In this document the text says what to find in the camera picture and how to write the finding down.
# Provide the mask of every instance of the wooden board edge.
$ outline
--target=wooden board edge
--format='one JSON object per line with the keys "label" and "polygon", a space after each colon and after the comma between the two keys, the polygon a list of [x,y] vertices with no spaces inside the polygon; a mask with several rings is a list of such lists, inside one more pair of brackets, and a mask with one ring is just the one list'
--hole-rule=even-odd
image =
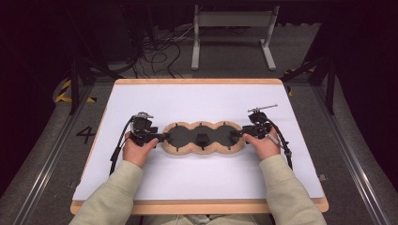
{"label": "wooden board edge", "polygon": [[[312,199],[320,212],[329,210],[326,197]],[[70,212],[76,215],[83,201],[73,201]],[[186,215],[186,214],[266,214],[270,213],[265,200],[214,201],[134,201],[133,215]]]}
{"label": "wooden board edge", "polygon": [[283,84],[279,79],[119,79],[115,84]]}

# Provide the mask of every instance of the beige sleeve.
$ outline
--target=beige sleeve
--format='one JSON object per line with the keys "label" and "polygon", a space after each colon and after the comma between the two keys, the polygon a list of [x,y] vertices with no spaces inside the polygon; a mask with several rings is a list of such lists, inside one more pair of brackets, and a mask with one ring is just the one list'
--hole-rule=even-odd
{"label": "beige sleeve", "polygon": [[84,202],[70,224],[126,224],[132,209],[132,197],[143,171],[122,161],[108,180]]}
{"label": "beige sleeve", "polygon": [[268,206],[276,224],[326,224],[283,156],[268,157],[260,167],[266,181]]}

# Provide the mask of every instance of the yellow tape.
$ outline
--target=yellow tape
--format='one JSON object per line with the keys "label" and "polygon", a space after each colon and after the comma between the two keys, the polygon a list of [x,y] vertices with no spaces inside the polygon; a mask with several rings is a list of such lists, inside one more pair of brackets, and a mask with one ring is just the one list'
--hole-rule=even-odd
{"label": "yellow tape", "polygon": [[[291,72],[294,72],[295,70],[296,70],[295,68],[288,69],[287,71],[284,72],[284,75],[290,74]],[[304,72],[313,73],[314,72],[314,68],[307,69]]]}
{"label": "yellow tape", "polygon": [[[65,93],[67,93],[68,88],[70,87],[70,84],[72,83],[72,80],[70,78],[68,78],[64,85],[62,86],[61,91],[58,94],[58,97],[56,97],[55,102],[72,102],[72,98],[71,97],[65,97]],[[97,102],[97,98],[96,97],[89,97],[87,99],[87,102]]]}

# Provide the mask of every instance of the black floor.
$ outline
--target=black floor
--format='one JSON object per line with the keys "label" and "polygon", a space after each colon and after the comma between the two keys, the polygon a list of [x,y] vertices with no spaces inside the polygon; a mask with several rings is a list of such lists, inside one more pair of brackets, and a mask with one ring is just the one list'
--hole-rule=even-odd
{"label": "black floor", "polygon": [[[173,63],[172,69],[175,75],[180,74],[184,78],[278,78],[283,76],[285,70],[297,68],[301,64],[317,29],[317,25],[276,27],[270,44],[277,66],[276,71],[267,69],[257,42],[261,32],[255,29],[249,29],[241,35],[223,30],[207,31],[201,37],[201,62],[198,71],[191,70],[191,40],[180,42],[181,54]],[[139,76],[170,77],[165,68],[177,56],[178,48],[173,46],[164,52],[167,53],[167,60],[153,64],[155,70],[164,69],[163,71],[154,74],[151,64],[143,60],[142,66],[137,65]],[[124,75],[135,77],[132,70]],[[287,85],[293,90],[293,96],[289,98],[314,166],[318,174],[327,177],[321,182],[329,201],[329,211],[324,214],[327,223],[389,224],[386,220],[377,221],[374,217],[377,215],[377,209],[373,208],[374,204],[367,203],[364,192],[360,191],[360,184],[350,169],[341,141],[336,137],[330,122],[335,120],[338,131],[355,153],[365,177],[369,180],[379,209],[390,224],[398,224],[398,194],[361,137],[340,86],[337,85],[335,89],[335,115],[330,116],[325,113],[322,101],[319,101],[319,92],[325,93],[324,85],[311,87],[306,78],[304,74]],[[92,90],[85,88],[87,95],[97,98],[97,102],[86,102],[73,117],[73,126],[69,128],[69,135],[65,137],[65,145],[60,148],[62,154],[54,158],[54,169],[48,171],[49,180],[42,184],[42,192],[38,193],[34,204],[26,207],[23,205],[24,201],[46,165],[57,140],[59,141],[59,135],[65,131],[64,125],[71,120],[70,103],[56,103],[46,129],[1,199],[0,224],[12,224],[16,219],[25,224],[66,224],[72,219],[69,207],[73,187],[80,179],[94,140],[89,138],[88,143],[84,143],[84,137],[76,134],[87,127],[92,127],[93,132],[97,131],[112,90],[112,82],[109,79],[99,80],[101,82],[96,82]],[[54,95],[58,92],[59,88],[54,90]],[[129,224],[136,224],[136,217],[131,217]]]}

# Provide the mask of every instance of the white board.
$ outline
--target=white board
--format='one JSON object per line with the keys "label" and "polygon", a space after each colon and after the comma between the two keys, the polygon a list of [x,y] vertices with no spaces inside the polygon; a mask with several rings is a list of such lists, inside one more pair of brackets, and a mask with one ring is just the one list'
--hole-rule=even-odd
{"label": "white board", "polygon": [[[116,84],[74,201],[84,201],[109,175],[110,157],[132,115],[154,115],[159,132],[174,122],[233,121],[250,125],[249,109],[263,110],[281,130],[293,152],[294,173],[311,198],[323,198],[311,157],[282,84]],[[167,154],[158,144],[144,167],[135,200],[257,200],[266,187],[253,147],[232,155]]]}

